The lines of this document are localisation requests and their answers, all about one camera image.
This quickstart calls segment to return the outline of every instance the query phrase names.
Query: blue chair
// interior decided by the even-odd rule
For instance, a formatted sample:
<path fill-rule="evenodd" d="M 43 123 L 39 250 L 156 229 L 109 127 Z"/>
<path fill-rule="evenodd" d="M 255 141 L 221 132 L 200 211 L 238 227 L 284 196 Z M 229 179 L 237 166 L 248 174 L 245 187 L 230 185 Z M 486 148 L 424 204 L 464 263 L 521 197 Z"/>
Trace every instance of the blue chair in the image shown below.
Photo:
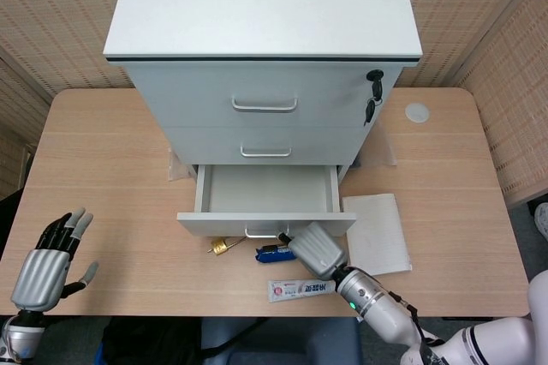
<path fill-rule="evenodd" d="M 255 318 L 204 318 L 202 349 L 219 346 Z M 361 365 L 354 318 L 271 318 L 205 365 Z"/>

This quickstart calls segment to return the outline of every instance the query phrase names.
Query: drawer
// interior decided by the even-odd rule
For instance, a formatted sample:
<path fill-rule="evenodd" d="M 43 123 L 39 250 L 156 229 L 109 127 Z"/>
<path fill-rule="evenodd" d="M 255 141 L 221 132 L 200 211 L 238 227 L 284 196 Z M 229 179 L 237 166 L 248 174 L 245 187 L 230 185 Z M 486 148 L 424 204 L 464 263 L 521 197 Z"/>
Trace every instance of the drawer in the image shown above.
<path fill-rule="evenodd" d="M 164 128 L 185 164 L 351 165 L 361 128 Z"/>
<path fill-rule="evenodd" d="M 386 100 L 401 64 L 167 62 L 126 68 L 163 127 L 360 127 L 372 97 L 366 74 L 383 70 Z"/>
<path fill-rule="evenodd" d="M 177 220 L 196 236 L 294 235 L 313 221 L 341 236 L 356 215 L 340 212 L 335 166 L 201 165 L 194 212 Z"/>

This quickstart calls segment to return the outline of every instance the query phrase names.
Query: tube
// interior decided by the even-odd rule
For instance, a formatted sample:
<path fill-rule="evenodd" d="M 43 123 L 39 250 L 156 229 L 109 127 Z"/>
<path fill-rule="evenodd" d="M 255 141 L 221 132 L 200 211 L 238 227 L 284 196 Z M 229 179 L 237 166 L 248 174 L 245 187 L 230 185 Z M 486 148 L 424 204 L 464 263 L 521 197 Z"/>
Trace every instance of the tube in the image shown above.
<path fill-rule="evenodd" d="M 289 299 L 334 292 L 335 281 L 320 281 L 319 279 L 268 281 L 269 302 L 288 301 Z"/>

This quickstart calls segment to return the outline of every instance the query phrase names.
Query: robotic hand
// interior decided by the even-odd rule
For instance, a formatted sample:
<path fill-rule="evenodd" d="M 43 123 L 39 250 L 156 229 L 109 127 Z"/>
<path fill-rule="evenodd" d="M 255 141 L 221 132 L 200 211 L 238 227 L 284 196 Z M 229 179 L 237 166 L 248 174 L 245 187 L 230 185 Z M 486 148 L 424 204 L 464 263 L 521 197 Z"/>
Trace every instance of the robotic hand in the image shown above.
<path fill-rule="evenodd" d="M 20 311 L 2 328 L 0 363 L 27 363 L 32 359 L 46 327 L 44 312 L 92 281 L 97 262 L 77 282 L 65 284 L 70 263 L 92 219 L 84 208 L 67 213 L 45 228 L 36 248 L 28 253 L 11 295 Z"/>
<path fill-rule="evenodd" d="M 534 329 L 530 320 L 504 318 L 462 329 L 445 343 L 420 328 L 413 306 L 348 266 L 344 251 L 318 223 L 292 240 L 284 234 L 279 238 L 313 275 L 335 280 L 337 293 L 385 342 L 409 347 L 401 365 L 531 365 L 535 357 L 538 365 L 548 365 L 548 271 L 529 288 Z"/>

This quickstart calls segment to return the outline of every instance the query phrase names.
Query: open drawer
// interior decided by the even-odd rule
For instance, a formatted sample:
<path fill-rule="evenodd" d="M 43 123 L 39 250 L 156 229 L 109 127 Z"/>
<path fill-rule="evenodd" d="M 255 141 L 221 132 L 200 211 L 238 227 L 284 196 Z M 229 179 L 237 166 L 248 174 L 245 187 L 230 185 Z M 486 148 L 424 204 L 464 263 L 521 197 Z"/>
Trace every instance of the open drawer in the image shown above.
<path fill-rule="evenodd" d="M 356 215 L 340 212 L 335 166 L 201 165 L 194 212 L 177 220 L 196 236 L 293 236 L 313 221 L 341 236 Z"/>

